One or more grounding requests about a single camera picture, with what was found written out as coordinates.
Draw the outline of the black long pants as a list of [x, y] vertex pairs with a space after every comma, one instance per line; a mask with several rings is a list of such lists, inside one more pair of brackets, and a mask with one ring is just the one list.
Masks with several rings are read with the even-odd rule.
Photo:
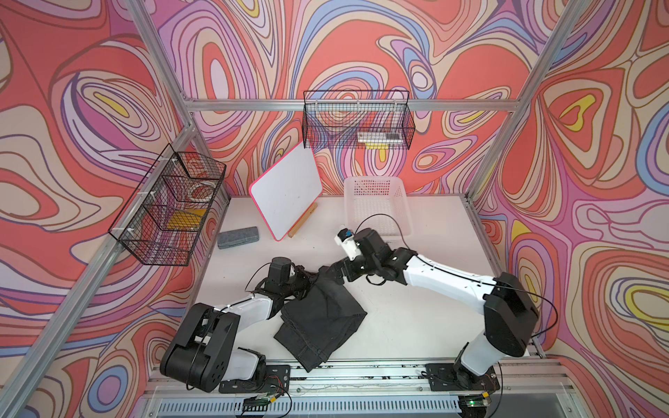
[[308, 373], [327, 362], [367, 316], [343, 282], [328, 277], [328, 268], [319, 269], [306, 297], [282, 308], [282, 325], [275, 334]]

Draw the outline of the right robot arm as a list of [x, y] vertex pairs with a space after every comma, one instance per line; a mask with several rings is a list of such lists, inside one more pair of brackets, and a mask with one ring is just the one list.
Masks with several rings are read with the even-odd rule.
[[525, 356], [539, 313], [519, 280], [466, 273], [406, 248], [365, 250], [334, 265], [370, 313], [355, 343], [388, 358], [457, 355], [481, 376], [503, 358]]

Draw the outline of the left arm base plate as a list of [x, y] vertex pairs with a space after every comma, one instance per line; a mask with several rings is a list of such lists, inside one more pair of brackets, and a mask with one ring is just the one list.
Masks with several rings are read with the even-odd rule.
[[289, 390], [291, 367], [287, 364], [269, 365], [257, 372], [250, 380], [222, 381], [219, 393], [231, 394], [274, 394]]

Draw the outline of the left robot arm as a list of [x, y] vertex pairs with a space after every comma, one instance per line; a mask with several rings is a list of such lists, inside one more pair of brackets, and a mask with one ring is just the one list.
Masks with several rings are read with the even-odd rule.
[[307, 296], [317, 274], [286, 259], [267, 264], [268, 274], [248, 296], [214, 307], [194, 304], [179, 325], [160, 362], [160, 374], [186, 389], [211, 393], [221, 386], [233, 391], [263, 388], [267, 358], [236, 345], [236, 337], [252, 325], [275, 317], [290, 301]]

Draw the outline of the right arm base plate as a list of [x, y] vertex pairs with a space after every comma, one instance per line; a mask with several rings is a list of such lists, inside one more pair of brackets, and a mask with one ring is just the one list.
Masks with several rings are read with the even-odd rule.
[[494, 393], [500, 390], [500, 381], [494, 367], [481, 376], [475, 376], [459, 363], [428, 363], [422, 372], [432, 392], [470, 391]]

